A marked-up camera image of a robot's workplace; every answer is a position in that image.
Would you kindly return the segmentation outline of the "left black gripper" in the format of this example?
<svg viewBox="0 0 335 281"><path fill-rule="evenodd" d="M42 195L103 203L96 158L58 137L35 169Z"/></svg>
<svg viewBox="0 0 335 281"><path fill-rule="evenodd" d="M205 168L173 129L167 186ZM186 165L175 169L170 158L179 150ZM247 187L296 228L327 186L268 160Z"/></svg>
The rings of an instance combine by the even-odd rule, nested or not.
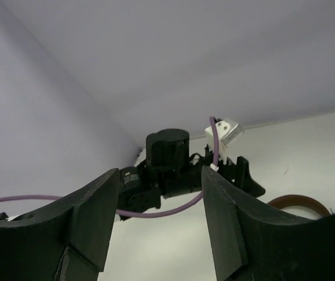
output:
<svg viewBox="0 0 335 281"><path fill-rule="evenodd" d="M190 193L202 191L203 182L211 176L221 176L228 182L234 182L235 186L245 193L253 196L263 196L266 190L258 184L249 171L249 161L239 156L237 162L233 163L230 159L224 163L223 160L218 162L218 170L213 170L210 165L213 164L214 154L212 151L205 149L205 155L199 155L196 164L191 163L189 166L189 191Z"/></svg>

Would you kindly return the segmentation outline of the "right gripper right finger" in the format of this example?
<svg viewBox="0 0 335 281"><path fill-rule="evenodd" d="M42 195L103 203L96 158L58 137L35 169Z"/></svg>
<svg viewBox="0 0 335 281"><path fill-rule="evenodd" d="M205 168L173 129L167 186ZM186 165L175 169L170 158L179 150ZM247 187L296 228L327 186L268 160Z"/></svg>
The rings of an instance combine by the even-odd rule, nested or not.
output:
<svg viewBox="0 0 335 281"><path fill-rule="evenodd" d="M335 214L286 213L221 176L203 201L217 280L335 280Z"/></svg>

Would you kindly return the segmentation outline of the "brown silver headphones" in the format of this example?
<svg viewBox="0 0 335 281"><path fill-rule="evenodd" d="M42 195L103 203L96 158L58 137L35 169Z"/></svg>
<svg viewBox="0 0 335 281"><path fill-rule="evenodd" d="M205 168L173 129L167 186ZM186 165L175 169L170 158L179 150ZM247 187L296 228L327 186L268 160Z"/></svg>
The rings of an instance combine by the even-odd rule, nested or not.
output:
<svg viewBox="0 0 335 281"><path fill-rule="evenodd" d="M271 207L283 210L290 207L306 208L315 212L320 218L328 217L332 213L319 201L303 195L288 194L277 197L268 202Z"/></svg>

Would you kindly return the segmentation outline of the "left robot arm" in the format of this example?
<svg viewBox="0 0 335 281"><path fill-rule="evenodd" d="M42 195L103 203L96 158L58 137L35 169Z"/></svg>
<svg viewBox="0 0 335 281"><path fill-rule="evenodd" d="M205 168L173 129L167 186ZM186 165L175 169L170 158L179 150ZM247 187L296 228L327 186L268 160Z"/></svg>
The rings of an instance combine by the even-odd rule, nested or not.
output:
<svg viewBox="0 0 335 281"><path fill-rule="evenodd" d="M250 175L244 157L235 162L227 156L228 144L239 134L224 122L205 131L203 155L189 152L189 133L164 129L146 137L145 159L136 166L114 169L64 197L49 197L49 204L13 219L0 213L0 227L40 224L54 217L94 224L115 216L160 218L180 213L203 197L201 171L213 169L231 184L253 197L264 195Z"/></svg>

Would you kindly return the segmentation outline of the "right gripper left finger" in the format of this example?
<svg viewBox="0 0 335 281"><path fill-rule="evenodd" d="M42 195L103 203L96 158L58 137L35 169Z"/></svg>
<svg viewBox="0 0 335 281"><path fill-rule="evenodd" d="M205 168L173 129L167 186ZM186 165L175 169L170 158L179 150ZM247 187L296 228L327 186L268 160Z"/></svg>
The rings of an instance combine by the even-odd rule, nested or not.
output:
<svg viewBox="0 0 335 281"><path fill-rule="evenodd" d="M119 170L12 221L0 220L0 280L97 280L114 224Z"/></svg>

